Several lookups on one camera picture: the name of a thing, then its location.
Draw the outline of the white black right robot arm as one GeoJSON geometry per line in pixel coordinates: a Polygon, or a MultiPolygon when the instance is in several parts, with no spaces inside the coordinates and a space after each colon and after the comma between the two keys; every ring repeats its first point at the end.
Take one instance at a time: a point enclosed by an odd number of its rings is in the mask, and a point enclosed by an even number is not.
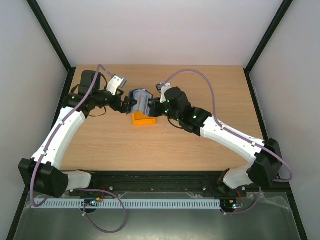
{"type": "Polygon", "coordinates": [[[244,166],[226,169],[219,177],[216,188],[222,195],[229,196],[238,188],[251,184],[261,188],[272,186],[283,165],[276,140],[264,141],[225,125],[210,112],[192,106],[179,87],[160,83],[156,88],[161,96],[150,101],[151,117],[166,116],[178,122],[177,128],[215,141],[247,161],[244,166]]]}

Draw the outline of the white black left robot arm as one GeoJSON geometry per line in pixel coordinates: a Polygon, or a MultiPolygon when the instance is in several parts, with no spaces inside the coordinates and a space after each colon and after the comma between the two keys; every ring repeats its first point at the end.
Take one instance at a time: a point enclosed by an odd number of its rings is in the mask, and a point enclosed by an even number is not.
{"type": "Polygon", "coordinates": [[[110,107],[123,114],[137,103],[131,97],[123,96],[126,79],[112,74],[111,80],[101,88],[102,78],[104,75],[98,71],[82,72],[80,84],[64,98],[58,119],[43,144],[31,159],[20,161],[18,169],[31,192],[59,198],[66,191],[90,185],[92,175],[89,172],[60,170],[72,138],[95,108],[110,107]]]}

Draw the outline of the blue card holder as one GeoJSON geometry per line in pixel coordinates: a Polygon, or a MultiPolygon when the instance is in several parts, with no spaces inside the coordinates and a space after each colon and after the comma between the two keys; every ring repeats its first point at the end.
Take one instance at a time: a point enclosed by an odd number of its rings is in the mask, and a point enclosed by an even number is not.
{"type": "Polygon", "coordinates": [[[140,112],[145,116],[150,115],[150,103],[154,95],[144,88],[134,89],[129,92],[129,97],[136,100],[136,104],[131,108],[130,113],[140,112]]]}

